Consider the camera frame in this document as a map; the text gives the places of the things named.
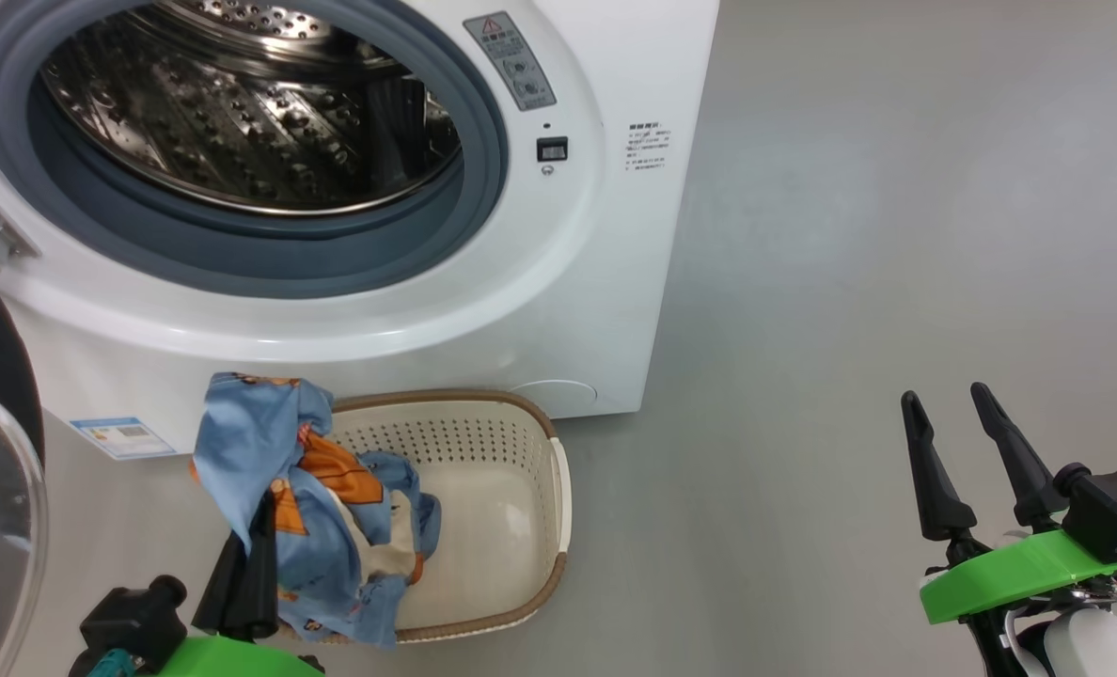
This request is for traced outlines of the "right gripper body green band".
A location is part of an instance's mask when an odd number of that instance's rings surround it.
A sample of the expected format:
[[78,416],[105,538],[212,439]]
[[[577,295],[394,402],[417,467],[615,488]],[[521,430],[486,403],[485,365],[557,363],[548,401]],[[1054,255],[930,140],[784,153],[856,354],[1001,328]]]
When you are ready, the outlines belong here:
[[963,624],[987,676],[1117,676],[1117,554],[1102,562],[1065,530],[1001,549],[955,544],[920,580],[929,624]]

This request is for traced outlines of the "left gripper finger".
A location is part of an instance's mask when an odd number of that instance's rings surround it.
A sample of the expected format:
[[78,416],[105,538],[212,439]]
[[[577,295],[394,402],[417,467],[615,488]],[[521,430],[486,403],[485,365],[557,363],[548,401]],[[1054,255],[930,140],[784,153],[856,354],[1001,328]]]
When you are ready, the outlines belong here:
[[249,537],[250,549],[237,597],[237,622],[244,641],[258,641],[274,635],[278,626],[275,498],[271,490],[262,493],[250,523]]
[[246,570],[244,543],[236,532],[230,532],[216,557],[212,574],[198,603],[192,626],[206,635],[235,636],[230,622],[233,597],[241,587]]

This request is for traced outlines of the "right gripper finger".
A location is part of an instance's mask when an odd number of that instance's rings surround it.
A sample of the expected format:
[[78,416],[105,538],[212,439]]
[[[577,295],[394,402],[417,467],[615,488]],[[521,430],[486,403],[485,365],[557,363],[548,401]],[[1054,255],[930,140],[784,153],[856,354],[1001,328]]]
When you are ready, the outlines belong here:
[[901,408],[922,536],[932,543],[967,537],[977,518],[970,505],[955,493],[949,473],[938,458],[936,429],[919,395],[907,390],[901,398]]
[[1053,487],[1052,471],[1048,470],[1027,440],[1027,435],[1010,419],[989,385],[972,383],[970,394],[984,432],[997,447],[1013,488],[1016,523],[1022,527],[1057,527],[1059,524],[1054,514],[1067,509],[1067,500]]

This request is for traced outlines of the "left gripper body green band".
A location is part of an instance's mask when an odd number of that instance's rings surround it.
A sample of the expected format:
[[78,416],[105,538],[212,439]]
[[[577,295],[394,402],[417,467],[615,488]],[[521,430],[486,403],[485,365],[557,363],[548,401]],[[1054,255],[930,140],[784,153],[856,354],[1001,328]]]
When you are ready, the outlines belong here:
[[314,658],[223,636],[187,638],[154,676],[323,676]]

